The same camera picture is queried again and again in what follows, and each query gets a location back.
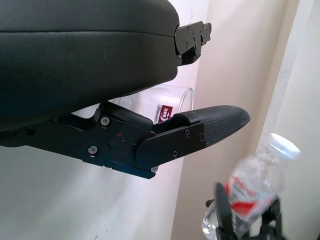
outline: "metal bracket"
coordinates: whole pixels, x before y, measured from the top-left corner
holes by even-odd
[[[179,27],[175,30],[175,54],[177,65],[194,63],[201,55],[201,48],[210,41],[211,23],[202,21]]]
[[[137,148],[136,161],[152,168],[206,147],[204,124],[194,123],[146,138]]]

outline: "clear plastic container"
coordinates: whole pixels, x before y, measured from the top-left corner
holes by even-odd
[[[233,230],[238,238],[283,191],[288,161],[297,159],[299,154],[293,143],[272,133],[254,156],[246,157],[237,165],[225,190],[232,209]],[[216,227],[218,222],[213,202],[202,222],[202,230],[208,239],[217,239]]]
[[[131,96],[131,110],[151,119],[154,124],[194,107],[194,91],[190,87],[160,84]]]

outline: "black seat cushion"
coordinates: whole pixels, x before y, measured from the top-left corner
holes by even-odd
[[[172,80],[167,0],[0,0],[0,132]]]

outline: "white wall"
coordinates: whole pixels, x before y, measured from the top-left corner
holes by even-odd
[[[200,59],[195,108],[235,105],[249,112],[251,122],[224,141],[184,158],[171,240],[205,239],[201,221],[205,201],[213,198],[214,183],[228,179],[248,153],[254,134],[257,144],[264,122],[259,116],[267,113],[277,74],[267,93],[266,84],[270,72],[279,71],[298,3],[209,2],[211,41]]]
[[[315,0],[280,108],[275,132],[295,143],[281,195],[284,233],[290,240],[320,234],[320,0]]]

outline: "clear plastic bottle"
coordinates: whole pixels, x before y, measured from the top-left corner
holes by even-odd
[[[299,157],[299,149],[275,133],[257,149],[256,154],[242,160],[233,171],[225,191],[232,209],[233,230],[241,238],[250,225],[273,203],[285,184],[289,160]],[[209,240],[216,240],[216,205],[207,209],[202,230]]]

